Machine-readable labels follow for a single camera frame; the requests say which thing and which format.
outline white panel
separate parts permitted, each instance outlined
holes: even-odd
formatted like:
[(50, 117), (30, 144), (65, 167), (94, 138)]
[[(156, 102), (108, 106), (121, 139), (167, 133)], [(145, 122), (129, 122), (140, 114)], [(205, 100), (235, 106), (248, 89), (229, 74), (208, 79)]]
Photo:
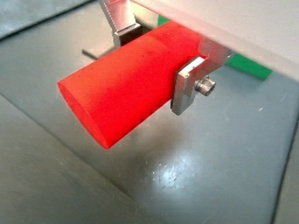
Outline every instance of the white panel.
[(299, 1), (132, 1), (299, 81)]

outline hex bolt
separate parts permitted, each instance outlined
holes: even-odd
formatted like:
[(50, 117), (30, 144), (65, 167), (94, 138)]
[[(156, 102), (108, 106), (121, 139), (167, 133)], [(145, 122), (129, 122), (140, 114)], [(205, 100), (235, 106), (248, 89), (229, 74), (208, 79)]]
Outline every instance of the hex bolt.
[(216, 82), (207, 75), (201, 80), (195, 82), (195, 90), (204, 96), (208, 96), (216, 87)]

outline gray metal surface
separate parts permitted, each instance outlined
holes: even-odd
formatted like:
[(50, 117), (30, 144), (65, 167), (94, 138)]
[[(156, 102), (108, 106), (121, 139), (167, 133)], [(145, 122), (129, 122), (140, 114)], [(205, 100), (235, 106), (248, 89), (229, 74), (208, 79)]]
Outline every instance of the gray metal surface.
[(295, 224), (299, 222), (299, 129), (293, 137), (289, 160), (285, 167), (284, 182), (279, 196), (275, 214), (275, 224)]
[(297, 1), (132, 1), (299, 81)]
[(81, 128), (56, 81), (113, 45), (98, 4), (0, 43), (0, 92), (164, 223), (267, 224), (299, 109), (299, 85), (220, 68), (181, 116), (169, 103), (109, 150)]
[(160, 223), (0, 95), (0, 222)]
[(92, 0), (1, 0), (0, 39)]
[(105, 14), (112, 32), (120, 32), (136, 23), (129, 0), (98, 0), (98, 5)]

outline metal plate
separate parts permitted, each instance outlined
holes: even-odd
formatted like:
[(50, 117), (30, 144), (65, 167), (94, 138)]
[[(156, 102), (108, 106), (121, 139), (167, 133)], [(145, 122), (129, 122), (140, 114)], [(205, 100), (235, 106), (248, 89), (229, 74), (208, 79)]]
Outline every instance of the metal plate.
[(297, 1), (132, 1), (299, 81)]
[(94, 43), (102, 52), (112, 46), (98, 3), (2, 41), (0, 92), (164, 223), (269, 223), (299, 84), (277, 73), (260, 81), (224, 66), (211, 76), (209, 97), (196, 97), (181, 116), (165, 104), (105, 151), (56, 87), (90, 62), (80, 49)]
[(92, 0), (1, 1), (0, 39)]

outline scratch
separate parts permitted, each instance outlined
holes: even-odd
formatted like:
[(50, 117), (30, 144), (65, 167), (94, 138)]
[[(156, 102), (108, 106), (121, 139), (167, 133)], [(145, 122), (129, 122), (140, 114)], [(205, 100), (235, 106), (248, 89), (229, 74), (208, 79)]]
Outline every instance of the scratch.
[(211, 219), (211, 216), (204, 220), (204, 222), (201, 224), (205, 224), (209, 219)]
[(288, 93), (285, 93), (285, 94), (284, 94), (284, 96), (283, 96), (283, 98), (281, 98), (280, 102), (281, 102), (281, 101), (283, 101), (283, 100), (285, 99), (285, 97), (287, 97), (287, 94), (288, 94)]

